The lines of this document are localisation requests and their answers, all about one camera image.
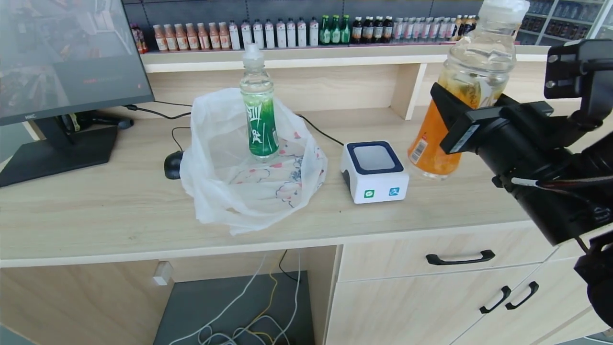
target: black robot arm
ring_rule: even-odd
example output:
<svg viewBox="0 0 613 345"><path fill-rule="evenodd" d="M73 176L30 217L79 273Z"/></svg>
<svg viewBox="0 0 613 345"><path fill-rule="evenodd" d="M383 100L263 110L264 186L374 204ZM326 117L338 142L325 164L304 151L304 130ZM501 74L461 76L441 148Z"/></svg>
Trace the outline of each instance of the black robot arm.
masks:
<svg viewBox="0 0 613 345"><path fill-rule="evenodd" d="M479 155L494 185L517 200L552 245L578 241L586 254L575 270L596 313L613 327L613 231L590 240L589 249L579 237L613 223L613 133L581 153L567 149L613 109L613 41L549 50L544 95L581 97L569 117L551 116L544 101L522 104L506 95L493 107L471 109L437 83L431 94L449 130L442 150Z"/></svg>

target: monitor screen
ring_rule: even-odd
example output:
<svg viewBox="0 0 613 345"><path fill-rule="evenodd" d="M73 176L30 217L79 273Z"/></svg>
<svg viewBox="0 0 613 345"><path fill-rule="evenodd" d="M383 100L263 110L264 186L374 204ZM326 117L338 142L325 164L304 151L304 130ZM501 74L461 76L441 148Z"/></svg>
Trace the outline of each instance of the monitor screen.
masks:
<svg viewBox="0 0 613 345"><path fill-rule="evenodd" d="M0 46L0 125L153 100L121 0L1 0Z"/></svg>

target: plastic bag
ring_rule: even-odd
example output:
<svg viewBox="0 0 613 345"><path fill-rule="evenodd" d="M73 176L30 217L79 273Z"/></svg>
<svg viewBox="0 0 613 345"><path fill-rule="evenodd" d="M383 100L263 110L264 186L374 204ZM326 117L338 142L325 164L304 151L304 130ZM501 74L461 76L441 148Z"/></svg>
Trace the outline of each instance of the plastic bag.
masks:
<svg viewBox="0 0 613 345"><path fill-rule="evenodd" d="M300 117L274 103L279 154L262 163L249 152L240 89L194 100L180 175L200 222L228 224L233 235L261 230L306 206L324 183L324 152Z"/></svg>

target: drawer handle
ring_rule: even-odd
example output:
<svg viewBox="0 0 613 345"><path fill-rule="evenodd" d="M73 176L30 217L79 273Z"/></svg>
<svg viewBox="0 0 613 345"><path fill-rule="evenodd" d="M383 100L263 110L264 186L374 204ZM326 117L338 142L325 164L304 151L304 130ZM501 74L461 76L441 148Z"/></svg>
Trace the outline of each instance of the drawer handle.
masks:
<svg viewBox="0 0 613 345"><path fill-rule="evenodd" d="M492 252L491 250L487 249L487 250L483 250L481 252L481 258L474 259L474 260L444 261L444 260L441 260L441 258L439 258L437 254L428 254L428 255L425 256L425 258L426 258L426 260L428 260L428 263L431 264L431 265L444 266L444 265L464 265L464 264L467 264L467 263L487 262L487 261L490 261L491 259L493 259L495 256L496 256L496 254L494 254L494 252Z"/></svg>
<svg viewBox="0 0 613 345"><path fill-rule="evenodd" d="M479 311L481 312L481 314L488 314L488 313L492 312L494 309L496 309L496 307L501 305L502 302L504 302L504 300L506 300L507 298L509 298L509 296L511 296L511 288L510 287L505 285L500 290L502 291L502 299L500 301L498 301L498 303L496 303L496 305L493 306L491 309L487 309L485 306L479 308Z"/></svg>
<svg viewBox="0 0 613 345"><path fill-rule="evenodd" d="M504 306L506 307L506 309L513 310L519 308L519 306L524 304L524 302L529 300L530 297L532 297L538 291L538 284L536 282L531 282L530 284L528 284L528 286L530 287L530 294L526 298L524 298L523 301L519 302L519 304L516 306L514 306L511 302L505 304Z"/></svg>

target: monitor stand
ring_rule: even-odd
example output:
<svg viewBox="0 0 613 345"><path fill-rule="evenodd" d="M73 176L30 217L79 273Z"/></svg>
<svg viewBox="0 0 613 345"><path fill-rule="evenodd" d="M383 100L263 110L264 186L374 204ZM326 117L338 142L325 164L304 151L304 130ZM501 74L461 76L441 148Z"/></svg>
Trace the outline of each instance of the monitor stand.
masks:
<svg viewBox="0 0 613 345"><path fill-rule="evenodd" d="M117 126L68 135L58 117L34 123L45 140L23 144L0 171L0 187L51 176L109 161Z"/></svg>

